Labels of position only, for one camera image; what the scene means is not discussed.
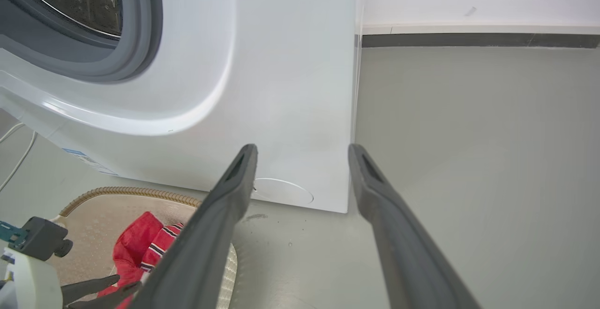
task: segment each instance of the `white cable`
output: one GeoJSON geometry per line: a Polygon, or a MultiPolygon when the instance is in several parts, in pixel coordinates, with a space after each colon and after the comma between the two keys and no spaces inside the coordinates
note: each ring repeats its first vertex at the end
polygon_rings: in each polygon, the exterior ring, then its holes
{"type": "MultiPolygon", "coordinates": [[[[18,123],[17,125],[14,125],[13,128],[11,128],[10,130],[8,130],[8,132],[4,136],[2,136],[2,138],[0,138],[0,143],[3,142],[6,138],[8,138],[8,136],[10,136],[13,132],[15,132],[17,129],[19,129],[22,126],[23,126],[23,123],[18,123]]],[[[19,162],[17,162],[17,166],[15,166],[15,168],[8,175],[8,177],[6,178],[6,180],[4,180],[4,182],[2,183],[2,185],[0,185],[0,192],[2,192],[2,189],[10,181],[10,179],[13,177],[13,175],[15,174],[15,172],[17,172],[17,170],[19,169],[19,166],[21,166],[21,164],[25,160],[25,157],[27,157],[28,153],[31,151],[31,148],[34,147],[34,142],[36,142],[36,136],[37,136],[37,133],[34,131],[34,133],[31,136],[30,145],[27,147],[27,150],[23,154],[23,157],[21,157],[21,159],[19,159],[19,162]]]]}
{"type": "Polygon", "coordinates": [[[14,125],[11,129],[8,130],[8,132],[6,132],[6,134],[4,136],[2,136],[2,138],[0,138],[0,143],[3,142],[6,138],[8,138],[8,136],[10,136],[11,134],[13,134],[13,132],[17,131],[18,129],[20,129],[23,125],[23,123],[18,123],[17,125],[14,125]]]}

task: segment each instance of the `laundry basket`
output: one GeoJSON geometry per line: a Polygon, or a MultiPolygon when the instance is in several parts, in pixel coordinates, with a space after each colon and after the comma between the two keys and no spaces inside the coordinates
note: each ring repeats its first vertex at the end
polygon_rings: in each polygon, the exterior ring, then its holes
{"type": "MultiPolygon", "coordinates": [[[[151,211],[166,226],[186,223],[200,204],[195,198],[156,189],[93,189],[52,220],[69,230],[66,238],[73,241],[73,249],[65,257],[53,256],[49,262],[56,268],[61,285],[107,277],[116,273],[112,260],[116,239],[144,211],[151,211]]],[[[238,257],[230,244],[217,309],[229,307],[237,269],[238,257]]]]}

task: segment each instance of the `white wall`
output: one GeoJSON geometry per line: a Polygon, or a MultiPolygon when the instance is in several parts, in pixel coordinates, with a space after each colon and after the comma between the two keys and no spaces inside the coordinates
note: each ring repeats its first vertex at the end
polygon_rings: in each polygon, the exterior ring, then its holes
{"type": "Polygon", "coordinates": [[[473,26],[499,32],[600,33],[600,0],[366,0],[364,24],[366,34],[390,33],[394,25],[399,26],[392,33],[471,32],[473,26]]]}
{"type": "Polygon", "coordinates": [[[364,49],[365,146],[485,309],[600,307],[600,50],[364,49]]]}

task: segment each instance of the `dark baseboard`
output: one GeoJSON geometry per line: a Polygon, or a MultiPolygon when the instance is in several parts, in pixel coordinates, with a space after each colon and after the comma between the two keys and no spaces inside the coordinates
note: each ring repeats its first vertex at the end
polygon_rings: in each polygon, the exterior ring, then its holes
{"type": "Polygon", "coordinates": [[[525,46],[594,49],[600,35],[554,33],[418,33],[364,35],[363,48],[388,46],[525,46]]]}

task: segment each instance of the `floor stain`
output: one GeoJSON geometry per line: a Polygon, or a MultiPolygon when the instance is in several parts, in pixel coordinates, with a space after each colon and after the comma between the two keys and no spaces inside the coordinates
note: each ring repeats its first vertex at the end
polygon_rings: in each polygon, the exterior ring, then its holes
{"type": "Polygon", "coordinates": [[[254,220],[254,219],[267,219],[268,215],[266,214],[255,214],[255,215],[250,215],[249,217],[246,217],[246,219],[244,219],[243,222],[247,222],[250,220],[254,220]]]}

